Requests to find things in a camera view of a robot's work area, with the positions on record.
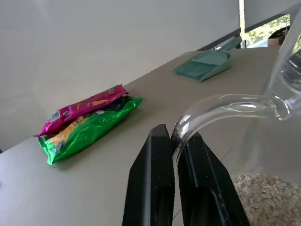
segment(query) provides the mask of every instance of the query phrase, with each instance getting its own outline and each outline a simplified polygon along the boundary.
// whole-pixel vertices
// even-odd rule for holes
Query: green snack bag
[[[67,128],[57,134],[39,137],[41,148],[52,165],[103,137],[142,102],[142,98],[121,97],[102,110],[78,117]]]

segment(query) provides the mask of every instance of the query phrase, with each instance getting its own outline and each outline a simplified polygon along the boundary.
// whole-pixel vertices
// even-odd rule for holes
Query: plastic wrapper
[[[62,126],[70,124],[79,116],[101,109],[118,100],[125,93],[127,91],[122,85],[117,85],[88,99],[63,107],[50,116],[37,136],[57,132]]]
[[[102,110],[78,117],[57,134],[39,137],[39,143],[52,165],[74,155],[103,137],[142,102],[141,98],[121,97]]]

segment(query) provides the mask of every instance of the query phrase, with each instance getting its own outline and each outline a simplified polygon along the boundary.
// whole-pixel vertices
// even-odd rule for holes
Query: tree
[[[246,46],[267,39],[275,31],[290,25],[290,15],[284,15],[245,34]]]

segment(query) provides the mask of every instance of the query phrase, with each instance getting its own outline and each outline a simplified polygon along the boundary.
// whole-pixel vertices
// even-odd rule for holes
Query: tabletop
[[[121,225],[129,170],[149,131],[174,124],[196,101],[215,94],[258,94],[278,48],[236,49],[233,67],[204,82],[172,74],[197,52],[186,53],[127,84],[145,100],[121,124],[83,152],[49,166],[37,138],[0,154],[0,225]],[[226,119],[200,133],[223,159],[238,139],[244,119]],[[181,209],[178,189],[174,212]]]

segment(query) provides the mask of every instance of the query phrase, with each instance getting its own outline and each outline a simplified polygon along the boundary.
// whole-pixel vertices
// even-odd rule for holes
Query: green dustpan
[[[173,69],[173,73],[203,81],[221,73],[232,66],[231,50],[241,43],[241,37],[236,37],[219,50],[208,50],[194,56]]]

